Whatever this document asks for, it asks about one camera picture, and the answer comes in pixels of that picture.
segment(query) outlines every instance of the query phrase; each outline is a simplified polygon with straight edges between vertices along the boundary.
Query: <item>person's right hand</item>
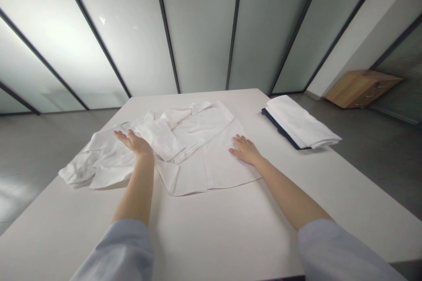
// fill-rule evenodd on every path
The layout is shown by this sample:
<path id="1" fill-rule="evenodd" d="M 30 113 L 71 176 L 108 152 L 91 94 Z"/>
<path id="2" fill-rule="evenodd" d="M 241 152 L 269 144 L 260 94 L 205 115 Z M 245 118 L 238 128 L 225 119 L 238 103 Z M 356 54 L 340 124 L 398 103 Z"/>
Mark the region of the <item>person's right hand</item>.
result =
<path id="1" fill-rule="evenodd" d="M 114 135 L 120 140 L 127 148 L 133 151 L 137 158 L 150 155 L 153 157 L 153 150 L 146 140 L 135 135 L 132 130 L 129 130 L 127 137 L 121 131 L 114 131 Z"/>
<path id="2" fill-rule="evenodd" d="M 237 151 L 234 148 L 230 148 L 229 152 L 241 161 L 255 165 L 260 159 L 263 159 L 254 143 L 252 143 L 249 139 L 246 139 L 245 136 L 239 136 L 239 134 L 236 134 L 236 137 L 233 137 L 232 140 L 238 146 L 239 150 Z"/>

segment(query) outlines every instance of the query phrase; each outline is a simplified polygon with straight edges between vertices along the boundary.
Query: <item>tabletop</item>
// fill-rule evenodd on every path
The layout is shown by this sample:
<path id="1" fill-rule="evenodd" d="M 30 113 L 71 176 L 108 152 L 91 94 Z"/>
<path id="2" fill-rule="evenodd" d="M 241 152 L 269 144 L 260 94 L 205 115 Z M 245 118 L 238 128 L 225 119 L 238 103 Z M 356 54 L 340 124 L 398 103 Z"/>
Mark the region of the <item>tabletop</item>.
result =
<path id="1" fill-rule="evenodd" d="M 223 102 L 263 156 L 382 258 L 422 258 L 422 222 L 331 148 L 295 150 L 260 114 L 269 98 L 258 89 L 133 97 L 103 129 L 149 110 L 204 100 Z M 70 279 L 106 231 L 124 190 L 75 190 L 56 177 L 0 237 L 1 278 Z M 297 233 L 262 179 L 172 197 L 156 172 L 149 233 L 154 280 L 257 281 L 303 274 Z"/>

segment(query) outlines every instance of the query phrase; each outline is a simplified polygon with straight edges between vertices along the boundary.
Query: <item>concrete floor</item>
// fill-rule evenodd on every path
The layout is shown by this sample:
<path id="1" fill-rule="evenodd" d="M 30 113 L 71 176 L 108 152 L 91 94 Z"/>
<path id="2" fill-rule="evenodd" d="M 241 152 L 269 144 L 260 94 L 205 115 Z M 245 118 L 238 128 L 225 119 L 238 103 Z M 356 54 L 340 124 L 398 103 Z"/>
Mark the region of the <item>concrete floor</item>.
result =
<path id="1" fill-rule="evenodd" d="M 421 130 L 371 110 L 291 97 L 343 138 L 336 152 L 422 220 Z M 116 112 L 0 117 L 0 235 Z M 420 262 L 395 268 L 422 275 Z"/>

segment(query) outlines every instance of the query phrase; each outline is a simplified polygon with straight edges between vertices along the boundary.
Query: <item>wooden cabinet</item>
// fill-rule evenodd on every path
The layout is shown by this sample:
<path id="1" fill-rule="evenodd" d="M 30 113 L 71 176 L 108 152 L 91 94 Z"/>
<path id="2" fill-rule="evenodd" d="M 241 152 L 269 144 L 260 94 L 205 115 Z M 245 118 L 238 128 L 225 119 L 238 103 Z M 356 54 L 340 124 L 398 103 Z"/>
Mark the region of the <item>wooden cabinet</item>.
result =
<path id="1" fill-rule="evenodd" d="M 325 98 L 341 108 L 363 108 L 402 80 L 373 70 L 348 72 Z"/>

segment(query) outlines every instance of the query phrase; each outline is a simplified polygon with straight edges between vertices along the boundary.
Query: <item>light blue sleeve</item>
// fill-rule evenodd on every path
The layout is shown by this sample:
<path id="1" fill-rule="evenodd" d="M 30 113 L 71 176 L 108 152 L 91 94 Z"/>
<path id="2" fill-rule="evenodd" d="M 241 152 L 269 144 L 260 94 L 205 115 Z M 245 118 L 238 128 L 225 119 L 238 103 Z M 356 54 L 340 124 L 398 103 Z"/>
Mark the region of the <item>light blue sleeve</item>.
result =
<path id="1" fill-rule="evenodd" d="M 153 260 L 146 225 L 139 220 L 119 220 L 110 226 L 71 281 L 149 281 Z"/>
<path id="2" fill-rule="evenodd" d="M 332 220 L 318 219 L 301 227 L 299 252 L 308 281 L 406 280 Z"/>

